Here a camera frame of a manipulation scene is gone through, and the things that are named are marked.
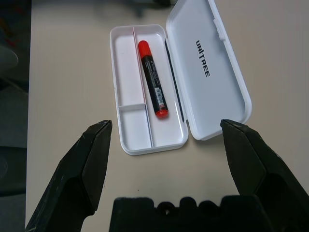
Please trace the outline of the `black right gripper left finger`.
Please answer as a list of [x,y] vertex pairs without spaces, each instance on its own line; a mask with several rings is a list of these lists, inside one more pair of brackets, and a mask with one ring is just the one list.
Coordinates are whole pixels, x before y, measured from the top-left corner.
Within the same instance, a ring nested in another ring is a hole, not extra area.
[[25,230],[79,232],[99,205],[112,121],[90,126],[59,162]]

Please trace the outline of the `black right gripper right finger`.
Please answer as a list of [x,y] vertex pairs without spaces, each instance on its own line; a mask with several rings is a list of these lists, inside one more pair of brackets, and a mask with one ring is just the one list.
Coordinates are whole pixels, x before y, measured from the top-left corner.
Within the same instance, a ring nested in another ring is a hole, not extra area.
[[276,232],[309,230],[309,196],[260,134],[247,125],[221,120],[229,169],[240,195],[255,196]]

